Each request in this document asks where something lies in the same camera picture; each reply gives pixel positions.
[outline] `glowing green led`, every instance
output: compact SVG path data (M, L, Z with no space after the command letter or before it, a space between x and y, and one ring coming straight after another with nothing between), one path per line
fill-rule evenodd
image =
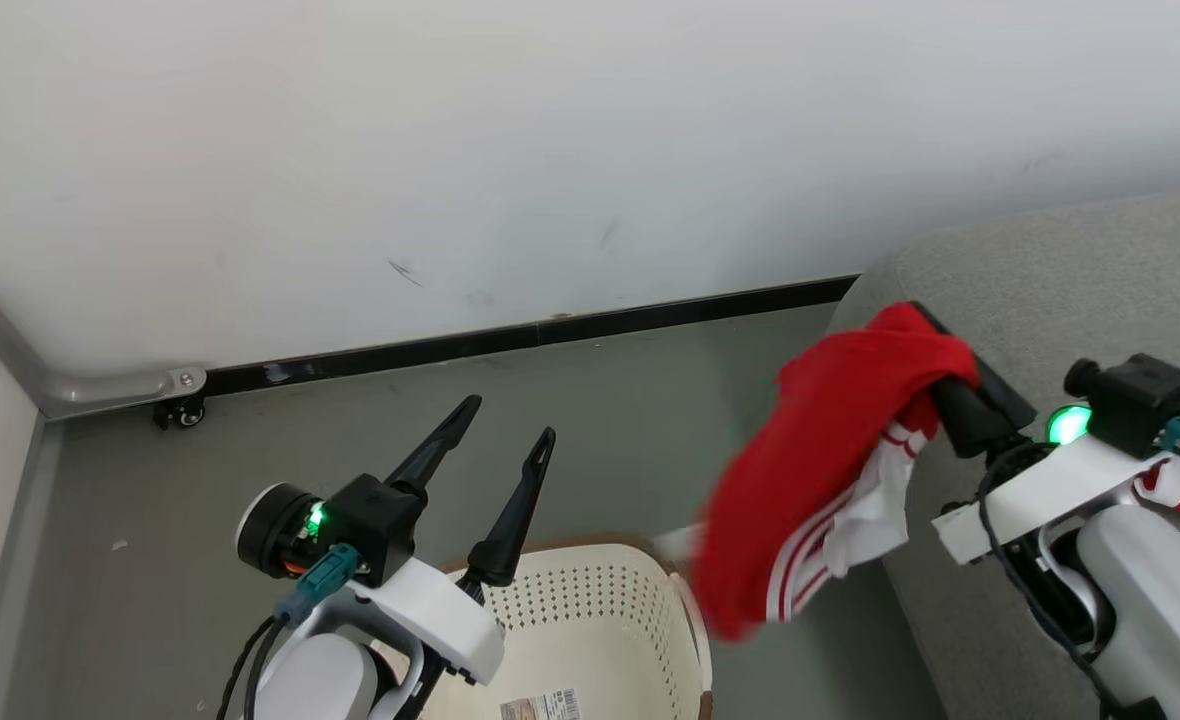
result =
M324 524L326 519L328 519L328 513L324 512L324 504L316 502L310 510L310 518L306 518L306 532L312 537L317 536L319 528Z
M1088 418L1092 418L1092 407L1083 405L1060 407L1051 418L1048 418L1048 441L1066 445L1066 443L1087 433Z

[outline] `black cable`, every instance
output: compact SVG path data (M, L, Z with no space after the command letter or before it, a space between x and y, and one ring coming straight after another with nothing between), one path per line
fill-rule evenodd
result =
M253 652L253 647L256 646L257 639L261 639L261 635L266 634L266 630L269 630L273 624L274 618L266 618L257 626L256 631L248 639L248 642L243 643L243 652L240 653L240 659L234 661L234 670L230 670L230 679L225 681L225 690L221 693L221 707L216 711L216 720L225 720L225 712L230 708L234 686L240 681L240 674L243 673L243 663L248 661L248 655Z
M288 626L288 616L280 615L270 624L266 636L261 639L261 647L257 648L256 657L253 657L253 667L248 669L248 686L243 693L243 720L253 720L253 714L257 706L257 685L261 683L261 670L266 668L266 660L270 657L270 648L274 647L275 639Z
M994 459L989 470L986 470L986 477L982 478L981 485L977 487L977 511L981 516L982 528L986 530L986 537L989 543L991 543L991 551L994 551L994 557L1003 565L1003 574L1012 583L1016 589L1025 597L1025 604L1030 606L1030 611L1032 611L1035 618L1043 626L1043 630L1050 635L1053 641L1066 648L1067 655L1070 656L1070 661L1079 667L1080 673L1083 673L1089 682L1092 682L1093 690L1097 693L1099 700L1101 700L1103 707L1103 715L1106 712L1114 715L1117 711L1122 709L1122 705L1119 702L1119 698L1115 698L1115 693L1110 688L1106 687L1104 680L1097 674L1096 667L1089 665L1088 660L1084 659L1083 653L1079 652L1079 648L1070 640L1070 635L1066 634L1066 630L1061 629L1061 626L1053 620L1053 615L1044 609L1042 603L1037 597L1034 597L1034 591L1030 585L1025 583L1024 580L1020 577L1016 572L1016 568L1012 567L1012 562L1007 557L1007 552L1003 552L1003 548L998 543L998 538L994 536L994 528L991 525L991 519L989 519L989 509L986 506L986 497L991 493L991 486L994 485L994 478L999 474L1002 469L1007 469L1011 462L1018 459L1025 452L1032 451L1047 451L1057 447L1056 443L1051 441L1035 441L1028 443L1028 445L1018 445L1011 450L1003 452L1003 454Z

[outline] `white plastic basket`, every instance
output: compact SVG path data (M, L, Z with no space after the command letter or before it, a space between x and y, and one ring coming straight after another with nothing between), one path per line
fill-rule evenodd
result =
M525 552L512 585L486 588L506 626L500 673L486 688L440 680L424 720L708 719L703 621L683 578L647 548L612 537Z

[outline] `gray fabric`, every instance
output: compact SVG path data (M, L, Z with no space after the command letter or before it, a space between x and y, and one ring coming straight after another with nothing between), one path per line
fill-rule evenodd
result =
M1180 365L1180 195L1020 215L956 229L883 260L841 301L832 329L919 300L1041 411L1067 400L1080 356L1149 352ZM910 483L910 543L885 561L952 720L1097 716L1089 685L1043 637L992 561L957 567L929 522L969 500L979 462L945 441ZM1175 518L1180 528L1180 518Z

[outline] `caster wheel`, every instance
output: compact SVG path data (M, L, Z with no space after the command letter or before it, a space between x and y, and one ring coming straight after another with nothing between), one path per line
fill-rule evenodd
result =
M203 421L205 407L202 397L188 397L178 402L160 402L155 405L155 425L166 430L171 425L178 428L192 428Z

